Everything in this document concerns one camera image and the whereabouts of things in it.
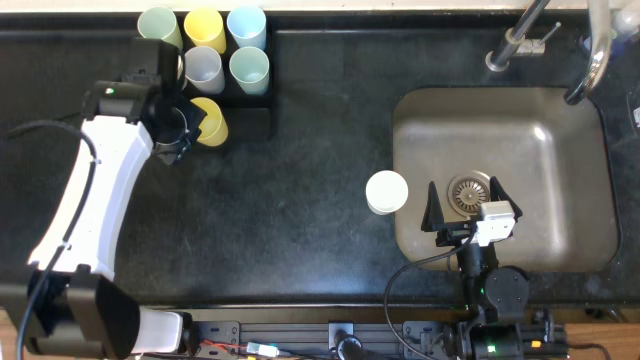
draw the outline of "faucet base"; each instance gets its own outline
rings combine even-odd
[[[505,71],[507,69],[507,66],[509,66],[509,62],[508,61],[503,66],[499,66],[499,65],[494,64],[491,61],[491,56],[493,56],[493,51],[489,51],[487,56],[484,58],[484,63],[487,64],[487,67],[489,68],[489,70],[491,70],[493,72],[503,72],[503,71]]]

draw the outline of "wooden floor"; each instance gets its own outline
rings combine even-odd
[[[567,324],[567,333],[571,343],[598,343],[609,350],[614,360],[640,360],[640,324]],[[0,360],[15,358],[16,331],[4,311],[0,310]],[[64,358],[31,356],[26,359],[60,360]],[[604,356],[599,350],[572,350],[572,360],[599,360]]]

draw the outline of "sink basin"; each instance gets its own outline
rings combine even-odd
[[[445,221],[489,199],[496,176],[524,216],[496,243],[502,265],[529,271],[596,271],[618,249],[606,147],[595,106],[566,105],[564,89],[420,89],[393,115],[393,166],[409,185],[396,240],[419,260],[442,253],[420,224],[430,181]],[[455,257],[451,259],[455,268]],[[446,269],[446,262],[428,266]]]

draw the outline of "yellow cup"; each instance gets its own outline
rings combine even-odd
[[[213,8],[199,8],[187,14],[184,31],[196,46],[208,46],[218,53],[227,50],[222,16]]]
[[[218,146],[224,143],[229,136],[229,127],[227,127],[227,122],[224,120],[218,104],[204,97],[191,99],[191,102],[207,113],[198,126],[202,131],[198,142],[207,146]]]

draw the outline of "white cup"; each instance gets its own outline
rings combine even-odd
[[[224,90],[220,54],[208,46],[197,46],[184,55],[186,77],[200,92],[219,94]]]
[[[138,18],[138,32],[148,39],[160,39],[182,49],[182,35],[176,15],[170,9],[155,7]]]
[[[258,48],[244,47],[234,52],[229,70],[248,95],[263,95],[269,89],[269,58]]]
[[[402,175],[384,170],[375,173],[365,189],[367,204],[377,215],[398,211],[409,198],[409,187]]]
[[[241,48],[253,46],[264,50],[267,46],[267,17],[257,6],[235,8],[227,17],[227,28]]]

